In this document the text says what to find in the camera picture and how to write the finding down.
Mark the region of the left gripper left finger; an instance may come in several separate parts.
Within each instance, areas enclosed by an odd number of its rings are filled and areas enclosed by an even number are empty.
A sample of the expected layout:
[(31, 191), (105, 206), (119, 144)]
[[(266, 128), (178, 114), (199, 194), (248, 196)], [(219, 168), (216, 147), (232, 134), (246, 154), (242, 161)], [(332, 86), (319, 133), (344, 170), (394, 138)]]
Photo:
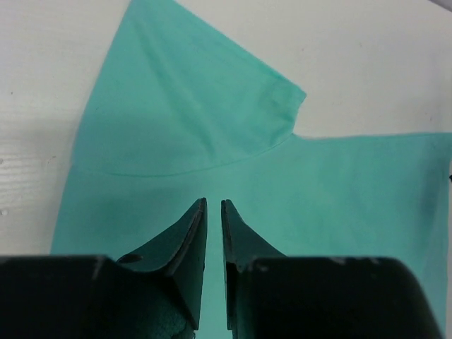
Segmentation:
[(196, 200), (172, 226), (117, 260), (133, 272), (161, 281), (194, 330), (201, 313), (207, 212), (207, 200)]

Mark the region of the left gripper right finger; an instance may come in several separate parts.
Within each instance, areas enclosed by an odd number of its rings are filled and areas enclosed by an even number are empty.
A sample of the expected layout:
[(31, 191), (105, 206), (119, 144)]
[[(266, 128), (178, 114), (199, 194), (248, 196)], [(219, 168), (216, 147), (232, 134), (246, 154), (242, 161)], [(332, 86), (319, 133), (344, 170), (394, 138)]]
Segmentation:
[(227, 328), (285, 332), (287, 257), (248, 226), (231, 200), (221, 202)]

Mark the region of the mint green t-shirt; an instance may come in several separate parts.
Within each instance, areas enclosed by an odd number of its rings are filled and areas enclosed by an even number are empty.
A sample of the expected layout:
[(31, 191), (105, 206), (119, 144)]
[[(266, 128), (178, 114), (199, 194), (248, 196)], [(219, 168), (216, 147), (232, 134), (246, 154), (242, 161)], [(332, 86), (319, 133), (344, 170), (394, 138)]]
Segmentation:
[(426, 1), (297, 1), (301, 89), (176, 1), (132, 1), (78, 127), (52, 254), (136, 249), (209, 203), (200, 338), (228, 338), (220, 203), (285, 254), (389, 256), (446, 328), (451, 135), (307, 138), (299, 108), (339, 127), (449, 113), (451, 14)]

